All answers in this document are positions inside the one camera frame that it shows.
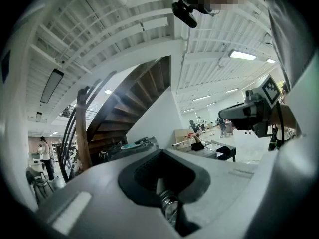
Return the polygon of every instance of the wire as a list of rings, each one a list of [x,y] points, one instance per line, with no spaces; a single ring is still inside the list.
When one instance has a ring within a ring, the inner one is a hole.
[[[285,138],[284,138],[284,121],[283,121],[283,115],[281,113],[280,104],[279,104],[278,101],[276,102],[276,107],[277,107],[277,111],[278,111],[279,121],[280,121],[280,124],[281,124],[281,141],[282,141],[282,145],[283,145],[284,142],[285,142]]]

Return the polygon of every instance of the ceiling light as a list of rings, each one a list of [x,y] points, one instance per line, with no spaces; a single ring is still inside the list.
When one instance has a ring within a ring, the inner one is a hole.
[[[193,109],[188,109],[188,110],[185,110],[184,112],[188,112],[188,111],[192,111],[192,110],[194,110],[195,108],[193,108]]]
[[[209,97],[211,97],[211,95],[208,95],[208,96],[206,96],[206,97],[202,97],[202,98],[196,98],[196,99],[194,99],[194,100],[193,100],[193,102],[194,102],[194,101],[201,100],[201,99],[204,99],[204,98],[209,98]]]
[[[35,122],[40,122],[42,113],[36,112]]]
[[[231,58],[241,58],[241,59],[247,59],[247,60],[254,60],[256,58],[256,56],[254,56],[254,55],[250,55],[250,54],[247,54],[247,53],[234,51],[234,50],[232,50],[230,52],[229,57],[231,57]]]
[[[272,60],[272,59],[269,58],[269,59],[266,60],[266,62],[273,64],[273,63],[275,63],[275,60]]]
[[[251,84],[247,85],[245,88],[249,87],[250,85],[254,84],[255,82],[252,82]]]
[[[229,90],[229,91],[226,91],[226,93],[234,92],[234,91],[236,91],[236,90],[238,90],[238,89]]]
[[[42,97],[41,97],[41,102],[42,103],[48,103],[55,88],[58,86],[58,84],[60,83],[60,81],[63,78],[64,73],[62,73],[61,71],[57,70],[57,69],[53,69],[49,80],[47,81],[43,93],[42,93]]]

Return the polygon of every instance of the table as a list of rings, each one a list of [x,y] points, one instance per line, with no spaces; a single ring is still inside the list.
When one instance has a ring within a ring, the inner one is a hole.
[[[206,157],[206,158],[213,158],[213,159],[217,159],[217,153],[216,151],[210,150],[208,148],[204,148],[198,151],[194,151],[191,150],[191,146],[183,148],[183,149],[179,149],[178,151],[184,152],[184,153],[188,153],[188,154],[193,154],[195,156],[200,156],[200,157]]]
[[[43,172],[41,159],[29,160],[29,165],[33,170],[37,172]]]
[[[203,145],[207,146],[208,148],[209,148],[209,145],[211,145],[211,144],[216,144],[216,145],[221,146],[221,147],[225,146],[225,147],[230,149],[230,155],[226,156],[225,154],[216,151],[218,149],[217,146],[214,146],[213,148],[211,148],[211,149],[215,148],[215,152],[217,153],[217,158],[218,159],[227,160],[229,158],[232,158],[233,162],[236,162],[236,157],[235,157],[236,156],[236,148],[235,147],[227,145],[227,144],[224,144],[224,143],[220,143],[220,142],[214,141],[214,140],[210,140],[209,142],[204,142],[203,143]]]

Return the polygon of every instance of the wooden stair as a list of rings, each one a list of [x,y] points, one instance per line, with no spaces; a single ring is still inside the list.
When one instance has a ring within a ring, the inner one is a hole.
[[[169,57],[139,65],[110,94],[87,129],[91,156],[115,143],[126,143],[126,134],[170,86]]]

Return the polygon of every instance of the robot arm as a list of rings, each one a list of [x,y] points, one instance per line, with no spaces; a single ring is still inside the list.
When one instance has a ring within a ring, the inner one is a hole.
[[[231,120],[238,130],[252,130],[259,138],[267,137],[269,119],[281,92],[269,75],[261,86],[246,90],[245,101],[225,108],[218,115]]]

